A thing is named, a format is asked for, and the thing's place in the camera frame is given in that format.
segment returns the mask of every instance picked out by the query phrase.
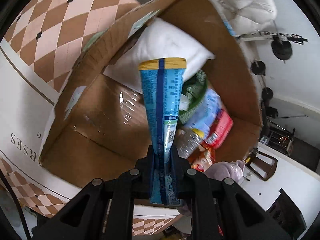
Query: blue plastic package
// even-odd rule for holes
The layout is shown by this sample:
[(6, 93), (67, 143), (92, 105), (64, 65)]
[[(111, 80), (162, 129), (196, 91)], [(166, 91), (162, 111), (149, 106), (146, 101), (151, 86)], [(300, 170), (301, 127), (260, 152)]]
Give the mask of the blue plastic package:
[(161, 58), (139, 66), (153, 150), (155, 172), (151, 203), (180, 205), (171, 179), (170, 149), (179, 115), (184, 58)]
[(198, 129), (204, 133), (204, 138), (209, 136), (210, 127), (221, 110), (221, 99), (219, 95), (212, 89), (207, 89), (204, 100), (186, 122), (184, 127), (189, 129)]

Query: black cable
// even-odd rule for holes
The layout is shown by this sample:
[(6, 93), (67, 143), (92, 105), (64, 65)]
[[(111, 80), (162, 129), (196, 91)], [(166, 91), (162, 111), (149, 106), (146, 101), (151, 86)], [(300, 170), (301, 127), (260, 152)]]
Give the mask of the black cable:
[(1, 169), (0, 169), (0, 179), (4, 183), (4, 185), (7, 188), (7, 190), (9, 191), (9, 193), (10, 193), (10, 195), (11, 195), (11, 197), (12, 197), (12, 199), (13, 199), (16, 207), (17, 207), (17, 210), (18, 210), (18, 213), (19, 213), (19, 216), (20, 216), (20, 219), (21, 219), (21, 223), (22, 223), (22, 226), (23, 226), (23, 230), (24, 230), (24, 233), (26, 234), (27, 239), (31, 240), (30, 232), (29, 232), (29, 229), (28, 229), (28, 226), (27, 226), (27, 222), (26, 222), (26, 219), (24, 217), (22, 208), (20, 206), (19, 200), (17, 199), (16, 194), (14, 193), (12, 187), (10, 186), (9, 182), (7, 181), (7, 179), (4, 176), (3, 172), (1, 171)]

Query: white plastic bag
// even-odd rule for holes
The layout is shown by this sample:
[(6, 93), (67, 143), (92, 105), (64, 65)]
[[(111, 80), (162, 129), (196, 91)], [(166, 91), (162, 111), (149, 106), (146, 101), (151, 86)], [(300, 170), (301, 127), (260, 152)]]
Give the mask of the white plastic bag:
[(182, 57), (187, 61), (183, 81), (195, 75), (214, 54), (176, 26), (156, 18), (137, 43), (123, 54), (115, 65), (108, 65), (104, 75), (142, 94), (138, 65), (147, 60)]

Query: brown and pink checkered fabric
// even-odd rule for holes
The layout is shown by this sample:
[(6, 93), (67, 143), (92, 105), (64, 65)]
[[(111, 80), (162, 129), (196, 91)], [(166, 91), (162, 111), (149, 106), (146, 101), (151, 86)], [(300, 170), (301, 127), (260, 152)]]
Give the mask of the brown and pink checkered fabric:
[(138, 5), (136, 0), (31, 0), (4, 38), (59, 92), (89, 39)]
[[(64, 200), (40, 189), (25, 179), (20, 173), (13, 171), (7, 161), (1, 157), (0, 169), (5, 174), (18, 200), (34, 211), (51, 218), (66, 204)], [(174, 218), (133, 218), (132, 235), (151, 235), (165, 225), (169, 226), (172, 219)]]

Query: clear plastic bottle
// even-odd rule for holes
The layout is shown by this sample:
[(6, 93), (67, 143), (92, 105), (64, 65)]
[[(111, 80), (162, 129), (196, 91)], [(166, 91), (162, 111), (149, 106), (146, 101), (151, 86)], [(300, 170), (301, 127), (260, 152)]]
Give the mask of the clear plastic bottle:
[(204, 139), (204, 132), (199, 129), (182, 130), (177, 141), (179, 157), (187, 159)]

